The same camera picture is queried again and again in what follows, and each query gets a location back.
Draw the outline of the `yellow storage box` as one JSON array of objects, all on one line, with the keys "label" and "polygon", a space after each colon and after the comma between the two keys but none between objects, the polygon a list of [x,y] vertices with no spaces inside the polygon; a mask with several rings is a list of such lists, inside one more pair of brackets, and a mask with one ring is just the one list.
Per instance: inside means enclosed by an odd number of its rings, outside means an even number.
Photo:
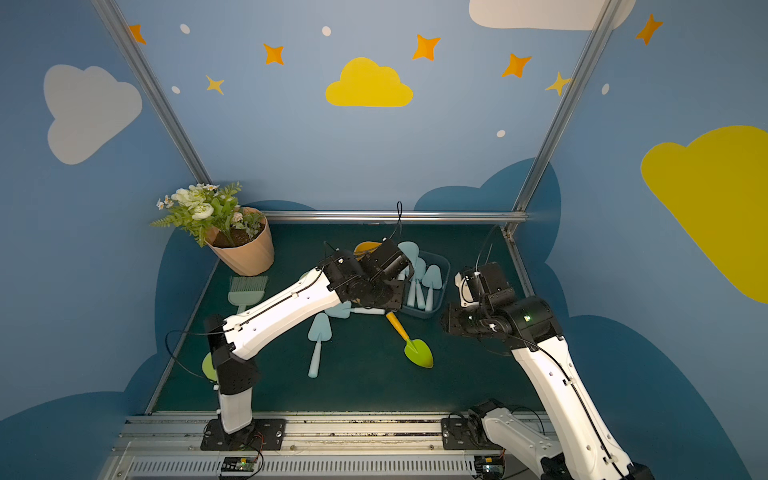
[{"label": "yellow storage box", "polygon": [[374,252],[381,245],[380,242],[364,241],[359,243],[354,249],[354,255],[356,257],[364,256],[368,253]]}]

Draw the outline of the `blue-grey storage box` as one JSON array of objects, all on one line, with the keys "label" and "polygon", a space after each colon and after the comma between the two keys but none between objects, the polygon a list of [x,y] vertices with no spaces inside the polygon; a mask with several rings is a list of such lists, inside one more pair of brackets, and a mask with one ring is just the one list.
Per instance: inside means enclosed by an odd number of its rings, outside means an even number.
[{"label": "blue-grey storage box", "polygon": [[432,265],[437,265],[438,268],[441,271],[441,282],[442,286],[440,289],[434,289],[433,290],[433,309],[429,312],[425,311],[424,309],[421,309],[418,307],[418,298],[419,294],[418,291],[414,292],[414,305],[410,306],[407,304],[408,299],[410,298],[410,283],[407,282],[405,285],[405,293],[403,296],[404,303],[402,305],[402,308],[400,312],[405,315],[410,315],[412,317],[418,318],[418,319],[431,319],[435,315],[439,314],[444,306],[444,299],[445,295],[448,290],[448,286],[453,283],[452,276],[451,276],[451,265],[447,258],[427,252],[422,251],[419,254],[419,257],[425,261],[425,268],[428,268]]}]

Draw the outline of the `green shovel corner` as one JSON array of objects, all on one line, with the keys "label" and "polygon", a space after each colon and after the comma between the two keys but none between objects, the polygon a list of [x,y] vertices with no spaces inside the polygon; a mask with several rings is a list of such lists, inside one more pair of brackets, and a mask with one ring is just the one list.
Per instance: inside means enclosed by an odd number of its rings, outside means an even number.
[{"label": "green shovel corner", "polygon": [[203,360],[201,362],[201,369],[202,369],[202,373],[203,373],[204,377],[207,380],[209,380],[209,381],[211,381],[213,383],[217,383],[218,382],[218,375],[217,375],[216,369],[215,369],[215,367],[213,365],[213,360],[212,360],[211,353],[207,353],[205,355],[205,357],[203,358]]}]

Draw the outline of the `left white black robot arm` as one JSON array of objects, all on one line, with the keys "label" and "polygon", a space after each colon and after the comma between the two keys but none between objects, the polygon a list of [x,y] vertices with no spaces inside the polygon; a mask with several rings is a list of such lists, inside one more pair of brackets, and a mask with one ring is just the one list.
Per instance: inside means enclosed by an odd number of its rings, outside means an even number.
[{"label": "left white black robot arm", "polygon": [[256,306],[205,322],[212,365],[217,374],[220,413],[216,424],[232,436],[254,423],[252,390],[258,371],[252,359],[269,343],[304,320],[346,301],[396,312],[404,282],[414,273],[411,259],[390,239],[357,256],[336,249],[296,283]]}]

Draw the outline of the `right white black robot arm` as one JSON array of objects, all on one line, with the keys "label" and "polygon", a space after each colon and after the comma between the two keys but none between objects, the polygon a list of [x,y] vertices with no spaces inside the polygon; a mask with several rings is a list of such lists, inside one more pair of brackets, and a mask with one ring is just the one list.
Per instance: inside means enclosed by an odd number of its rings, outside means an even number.
[{"label": "right white black robot arm", "polygon": [[485,438],[516,457],[540,479],[650,479],[602,420],[573,364],[549,304],[518,298],[496,262],[468,268],[454,279],[459,300],[447,305],[442,328],[450,335],[498,339],[523,368],[555,435],[517,420],[495,400],[470,409]]}]

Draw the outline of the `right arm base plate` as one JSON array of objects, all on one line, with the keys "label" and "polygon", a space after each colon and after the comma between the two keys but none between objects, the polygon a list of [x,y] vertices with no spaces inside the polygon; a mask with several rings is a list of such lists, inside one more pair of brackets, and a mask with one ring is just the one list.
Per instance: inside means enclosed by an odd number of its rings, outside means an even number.
[{"label": "right arm base plate", "polygon": [[485,445],[477,421],[458,412],[441,419],[441,432],[444,450],[474,450]]}]

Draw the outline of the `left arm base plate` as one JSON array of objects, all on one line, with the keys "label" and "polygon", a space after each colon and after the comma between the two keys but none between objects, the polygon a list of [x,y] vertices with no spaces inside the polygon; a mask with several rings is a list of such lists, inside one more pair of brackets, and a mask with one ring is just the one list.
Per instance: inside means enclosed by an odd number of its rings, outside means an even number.
[{"label": "left arm base plate", "polygon": [[282,447],[285,419],[252,419],[243,429],[227,433],[220,417],[210,420],[203,431],[202,451],[278,451]]}]

